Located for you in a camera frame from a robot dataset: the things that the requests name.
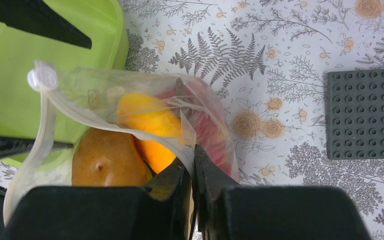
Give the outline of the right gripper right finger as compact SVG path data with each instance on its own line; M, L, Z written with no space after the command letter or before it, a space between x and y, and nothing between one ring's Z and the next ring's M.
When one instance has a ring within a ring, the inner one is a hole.
M196 145L194 200L205 240L368 240L348 195L331 186L244 186Z

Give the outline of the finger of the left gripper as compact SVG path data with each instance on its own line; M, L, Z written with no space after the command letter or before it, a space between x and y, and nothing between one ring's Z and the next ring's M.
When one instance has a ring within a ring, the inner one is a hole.
M27 154L33 149L34 138L0 136L0 159Z
M92 40L42 0L0 0L0 22L30 34L91 49Z

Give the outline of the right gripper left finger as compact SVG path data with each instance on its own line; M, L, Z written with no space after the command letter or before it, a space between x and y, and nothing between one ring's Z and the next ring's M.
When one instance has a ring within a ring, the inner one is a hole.
M189 174L175 160L144 186L39 186L16 207L2 240L184 240Z

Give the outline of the brown kiwi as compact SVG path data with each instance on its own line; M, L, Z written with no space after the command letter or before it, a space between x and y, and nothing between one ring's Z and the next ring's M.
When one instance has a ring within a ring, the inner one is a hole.
M72 158L73 186L141 186L148 180L131 134L92 127L84 132Z

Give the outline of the orange mango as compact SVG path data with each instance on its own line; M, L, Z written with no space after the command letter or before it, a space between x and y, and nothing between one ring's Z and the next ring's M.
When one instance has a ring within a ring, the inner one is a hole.
M126 93L117 104L119 122L135 129L159 137L181 138L183 136L180 119L161 99L140 92ZM176 158L167 147L155 140L136 140L138 151L150 168L162 172Z

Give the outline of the clear zip top bag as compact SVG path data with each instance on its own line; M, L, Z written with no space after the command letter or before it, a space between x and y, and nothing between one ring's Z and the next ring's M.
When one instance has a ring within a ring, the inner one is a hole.
M40 125L32 150L5 194L4 223L8 224L20 200L32 188L73 186L73 155L89 128L131 134L137 151L136 140L156 141L172 151L175 159L192 173L193 152L199 144L195 130L182 113L178 117L182 127L180 138L160 137L131 129L122 125L117 115L118 102L125 94L144 93L156 98L157 94L173 87L178 78L188 81L199 77L88 67L59 69L51 63L36 60L27 81L40 94ZM147 166L150 180L151 174L156 173L138 153Z

